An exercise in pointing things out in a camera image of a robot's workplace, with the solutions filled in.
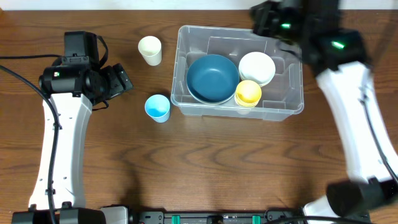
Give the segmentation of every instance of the white bowl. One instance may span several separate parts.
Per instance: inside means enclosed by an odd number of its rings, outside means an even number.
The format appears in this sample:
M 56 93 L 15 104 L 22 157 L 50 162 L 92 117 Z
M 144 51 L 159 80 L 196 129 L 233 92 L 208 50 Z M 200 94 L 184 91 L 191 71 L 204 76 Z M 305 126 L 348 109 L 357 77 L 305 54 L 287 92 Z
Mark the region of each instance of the white bowl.
M 239 75 L 242 80 L 255 81 L 261 87 L 271 82 L 275 71 L 274 61 L 261 52 L 248 53 L 239 63 Z

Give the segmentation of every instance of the cup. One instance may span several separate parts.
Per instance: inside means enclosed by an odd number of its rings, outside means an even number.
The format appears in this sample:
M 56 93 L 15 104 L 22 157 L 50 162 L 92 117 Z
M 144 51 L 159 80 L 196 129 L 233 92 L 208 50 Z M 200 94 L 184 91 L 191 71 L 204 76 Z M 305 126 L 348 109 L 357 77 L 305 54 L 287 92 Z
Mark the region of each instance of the cup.
M 163 95 L 153 95 L 145 102 L 145 112 L 156 122 L 164 123 L 170 118 L 170 101 Z
M 156 37 L 142 38 L 138 43 L 138 51 L 150 66 L 156 66 L 162 61 L 162 43 Z
M 260 87 L 265 86 L 275 75 L 275 63 L 270 56 L 262 52 L 251 52 L 239 63 L 239 76 L 242 80 L 252 80 Z
M 261 87 L 254 81 L 245 80 L 236 87 L 235 102 L 239 106 L 255 107 L 261 99 Z

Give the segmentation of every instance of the plastic bin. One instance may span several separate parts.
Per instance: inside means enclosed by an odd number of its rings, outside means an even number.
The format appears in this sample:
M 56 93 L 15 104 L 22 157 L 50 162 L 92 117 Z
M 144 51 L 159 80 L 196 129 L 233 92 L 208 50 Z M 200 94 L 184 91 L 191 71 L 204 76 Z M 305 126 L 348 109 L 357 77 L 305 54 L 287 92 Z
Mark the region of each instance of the plastic bin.
M 278 50 L 278 40 L 260 37 L 249 29 L 183 26 L 178 32 L 171 100 L 184 115 L 229 116 L 283 121 L 304 109 L 302 64 L 293 55 Z M 301 55 L 298 47 L 281 44 L 286 50 Z M 198 58 L 218 54 L 238 67 L 250 52 L 264 52 L 275 62 L 276 74 L 262 87 L 262 98 L 255 108 L 238 106 L 234 98 L 222 105 L 200 103 L 189 94 L 186 76 L 189 66 Z

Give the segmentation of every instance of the blue bowl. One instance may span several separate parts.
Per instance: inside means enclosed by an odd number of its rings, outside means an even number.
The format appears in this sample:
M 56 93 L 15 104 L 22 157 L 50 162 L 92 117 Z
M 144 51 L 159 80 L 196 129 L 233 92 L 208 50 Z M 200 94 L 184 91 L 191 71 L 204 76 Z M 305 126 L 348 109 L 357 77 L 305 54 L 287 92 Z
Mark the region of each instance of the blue bowl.
M 235 64 L 220 55 L 207 55 L 196 60 L 188 70 L 188 91 L 202 103 L 220 104 L 231 99 L 239 84 Z

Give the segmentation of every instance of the green light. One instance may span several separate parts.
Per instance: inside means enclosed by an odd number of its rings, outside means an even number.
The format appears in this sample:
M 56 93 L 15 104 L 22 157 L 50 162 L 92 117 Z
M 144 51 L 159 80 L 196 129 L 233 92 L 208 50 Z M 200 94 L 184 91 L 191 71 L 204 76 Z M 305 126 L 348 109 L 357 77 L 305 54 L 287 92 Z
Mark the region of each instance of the green light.
M 285 28 L 285 29 L 290 29 L 290 27 L 292 26 L 291 24 L 282 24 L 282 25 L 280 25 L 282 28 Z
M 334 46 L 338 49 L 344 49 L 346 47 L 344 44 L 336 42 L 336 41 L 332 41 L 331 44 L 332 44 L 332 46 Z

